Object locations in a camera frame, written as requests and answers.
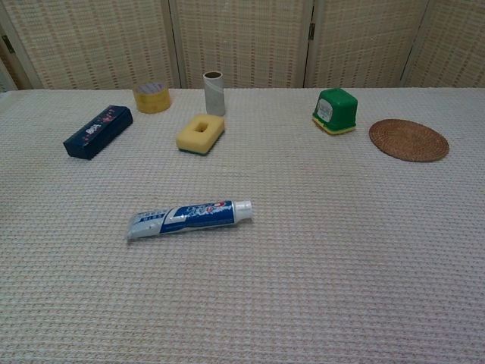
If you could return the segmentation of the round woven rattan coaster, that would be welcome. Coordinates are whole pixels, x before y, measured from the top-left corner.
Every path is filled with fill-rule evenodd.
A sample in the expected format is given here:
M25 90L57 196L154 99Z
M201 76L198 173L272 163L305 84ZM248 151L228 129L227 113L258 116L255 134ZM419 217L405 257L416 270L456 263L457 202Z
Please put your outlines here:
M369 128L368 136L381 152L407 162L437 162L449 153L443 135L414 121L383 119Z

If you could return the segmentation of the blue white toothpaste tube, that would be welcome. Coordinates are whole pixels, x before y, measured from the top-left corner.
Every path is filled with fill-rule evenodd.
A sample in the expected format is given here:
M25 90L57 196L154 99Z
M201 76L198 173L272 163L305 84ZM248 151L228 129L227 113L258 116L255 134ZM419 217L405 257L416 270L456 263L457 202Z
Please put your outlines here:
M130 219L127 240L229 226L252 217L250 201L224 200L157 209L138 213Z

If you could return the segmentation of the green plastic box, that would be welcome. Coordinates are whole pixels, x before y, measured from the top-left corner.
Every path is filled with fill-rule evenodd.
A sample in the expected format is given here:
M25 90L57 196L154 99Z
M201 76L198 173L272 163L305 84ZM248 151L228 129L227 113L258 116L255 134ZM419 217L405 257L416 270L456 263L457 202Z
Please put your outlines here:
M344 89L325 89L319 93L312 120L330 135L348 133L356 128L357 107L358 100Z

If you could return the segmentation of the woven folding screen panel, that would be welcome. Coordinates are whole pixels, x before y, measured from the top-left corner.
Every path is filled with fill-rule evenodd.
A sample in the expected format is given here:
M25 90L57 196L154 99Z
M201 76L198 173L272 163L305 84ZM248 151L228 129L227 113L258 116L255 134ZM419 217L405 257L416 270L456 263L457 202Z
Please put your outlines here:
M485 88L485 0L430 0L403 86Z
M429 0L314 0L305 86L397 87Z
M314 0L168 0L180 85L301 88Z
M0 0L31 89L181 85L169 0Z
M32 84L0 24L0 93L31 88Z

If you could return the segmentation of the dark blue cardboard box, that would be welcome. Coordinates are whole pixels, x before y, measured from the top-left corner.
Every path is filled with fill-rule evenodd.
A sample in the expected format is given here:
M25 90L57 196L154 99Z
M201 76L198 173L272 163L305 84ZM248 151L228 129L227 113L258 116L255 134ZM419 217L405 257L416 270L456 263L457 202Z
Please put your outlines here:
M90 160L133 123L126 106L109 105L89 123L67 138L64 148L74 158Z

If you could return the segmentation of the yellow packing tape roll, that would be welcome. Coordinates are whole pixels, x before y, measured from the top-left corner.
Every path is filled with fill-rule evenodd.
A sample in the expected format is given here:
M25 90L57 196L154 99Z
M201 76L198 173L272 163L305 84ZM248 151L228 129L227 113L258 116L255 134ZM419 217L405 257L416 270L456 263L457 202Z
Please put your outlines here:
M170 108L169 89L161 81L136 85L133 89L137 109L145 114L156 114Z

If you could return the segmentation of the yellow sponge with hole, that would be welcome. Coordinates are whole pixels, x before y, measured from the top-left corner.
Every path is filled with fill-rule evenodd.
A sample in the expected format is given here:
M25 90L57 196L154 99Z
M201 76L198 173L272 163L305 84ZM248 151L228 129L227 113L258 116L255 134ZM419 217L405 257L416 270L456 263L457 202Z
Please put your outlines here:
M195 115L177 134L177 148L184 152L207 155L225 130L224 118L217 115Z

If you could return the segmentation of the cardboard paper roll tube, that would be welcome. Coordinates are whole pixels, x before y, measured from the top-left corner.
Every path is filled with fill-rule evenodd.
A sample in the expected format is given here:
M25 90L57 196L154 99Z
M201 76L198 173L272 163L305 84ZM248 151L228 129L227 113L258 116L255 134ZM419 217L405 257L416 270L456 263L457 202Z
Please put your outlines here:
M203 74L203 80L207 113L223 117L226 113L223 74L219 71L208 71Z

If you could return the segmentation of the beige waffle weave tablecloth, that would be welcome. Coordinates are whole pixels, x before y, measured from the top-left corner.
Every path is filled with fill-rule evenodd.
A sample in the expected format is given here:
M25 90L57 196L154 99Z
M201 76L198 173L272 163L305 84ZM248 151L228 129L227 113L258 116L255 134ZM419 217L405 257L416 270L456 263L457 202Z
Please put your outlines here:
M316 89L229 89L206 156L175 89L90 161L63 142L128 90L0 96L0 363L485 364L485 89L354 89L357 128L312 122ZM443 135L407 162L383 119ZM250 201L238 224L127 240L141 212Z

